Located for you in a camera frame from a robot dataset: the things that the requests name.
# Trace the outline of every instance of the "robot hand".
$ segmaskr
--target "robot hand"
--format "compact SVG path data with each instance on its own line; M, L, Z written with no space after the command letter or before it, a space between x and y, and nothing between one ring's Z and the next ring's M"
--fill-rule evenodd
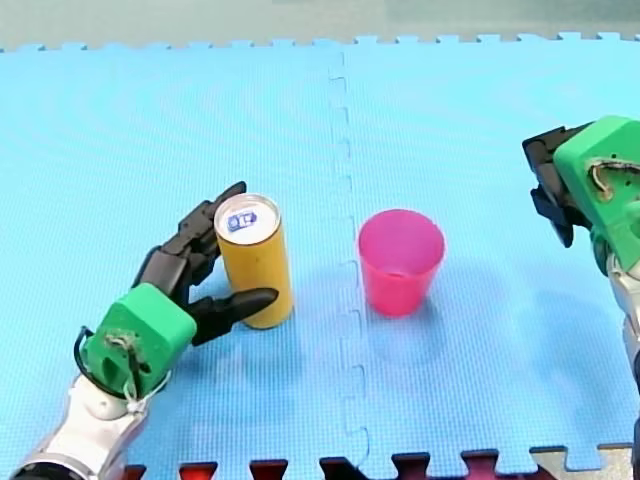
M596 264L625 314L623 338L640 388L640 122L609 116L556 128L522 144L538 187L537 212L565 247L573 227L589 230ZM640 420L634 429L634 479L640 480Z
M121 480L150 401L188 344L224 335L276 300L276 290L258 288L189 303L189 288L212 272L220 255L214 213L244 191L240 182L198 205L176 235L149 252L132 289L110 307L95 334L83 327L74 344L80 375L64 419L11 480Z
M189 303L189 287L200 285L220 256L213 225L216 210L228 198L246 191L245 182L238 182L213 202L204 201L194 208L179 223L178 233L151 249L133 282L134 287L154 285L193 317L197 325L194 346L229 333L234 323L268 307L278 297L272 288L257 288L223 300L205 297Z

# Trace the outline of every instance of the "yellow cylinder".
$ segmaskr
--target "yellow cylinder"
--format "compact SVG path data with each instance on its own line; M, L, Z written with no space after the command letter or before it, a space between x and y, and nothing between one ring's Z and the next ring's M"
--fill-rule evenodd
M278 291L275 302L245 323L260 329L280 325L293 309L293 291L277 205L262 195L235 195L220 205L214 223L233 291L261 287Z

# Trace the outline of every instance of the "wire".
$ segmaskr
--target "wire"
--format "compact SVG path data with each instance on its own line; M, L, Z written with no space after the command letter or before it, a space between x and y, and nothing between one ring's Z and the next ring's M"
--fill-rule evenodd
M93 336L93 332L89 330L87 327L83 326L80 329L80 333L78 334L78 337L76 338L76 341L73 344L73 358L76 361L76 366L78 367L78 370L80 370L80 373L84 377L86 377L86 379L89 380L99 390L102 390L104 393L107 393L113 397L125 400L125 396L122 393L116 392L115 390L107 387L106 385L103 385L99 380L97 380L84 364L84 361L82 360L82 355L80 354L80 346L84 339L90 338L92 336Z
M589 167L589 177L591 178L591 181L593 182L595 187L600 192L604 193L607 198L611 198L611 195L613 195L613 191L611 186L605 183L600 176L600 171L603 169L616 170L625 173L640 175L640 165L633 162L624 160L600 160L593 163Z
M107 341L111 345L118 346L122 348L127 354L127 360L129 364L129 372L131 373L131 379L133 381L133 399L140 400L142 394L142 380L140 379L140 362L138 362L138 358L136 357L136 352L131 343L127 342L122 337L108 337Z

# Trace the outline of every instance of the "black cable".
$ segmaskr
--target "black cable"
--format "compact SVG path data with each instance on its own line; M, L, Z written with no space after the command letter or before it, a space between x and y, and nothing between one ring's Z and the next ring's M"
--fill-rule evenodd
M89 330L87 327L83 326L80 329L80 333L78 334L78 337L76 338L75 343L73 344L73 358L76 361L76 366L78 367L78 370L80 370L80 373L99 390L113 397L125 400L125 396L122 393L116 392L115 390L112 390L106 385L103 385L91 374L91 372L89 372L89 370L85 366L84 361L82 360L82 356L80 354L80 345L82 344L82 340L92 336L93 336L93 332Z
M82 340L85 338L89 338L93 336L93 332L91 330L89 330L87 327L82 327L80 329L80 333L78 334L78 337L76 338L75 343L73 344L73 358L76 362L76 366L78 367L78 370L80 370L80 373L82 375L84 375L87 380L89 380L95 387L97 387L98 389L102 390L103 392L114 396L116 398L120 398L120 399L126 399L125 395L117 392L109 387L107 387L106 385L102 384L100 381L98 381L92 374L91 372L89 372L89 370L87 369L87 367L84 364L84 361L82 360L82 356L80 354L80 346L82 344ZM119 347L124 348L124 350L127 353L127 359L128 359L128 363L129 363L129 370L131 370L131 377L133 380L133 386L135 388L136 391L136 400L140 400L140 393L142 390L142 381L140 379L140 363L138 362L138 359L136 358L136 353L133 349L132 345L127 345L126 347L123 347L122 345L112 342L113 345L117 345Z

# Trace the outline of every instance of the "pink plastic cup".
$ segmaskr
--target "pink plastic cup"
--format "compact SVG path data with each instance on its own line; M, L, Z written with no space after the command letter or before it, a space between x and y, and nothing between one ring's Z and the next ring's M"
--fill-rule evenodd
M401 317L416 311L428 294L445 242L424 215L387 210L362 226L358 250L367 301L383 315Z

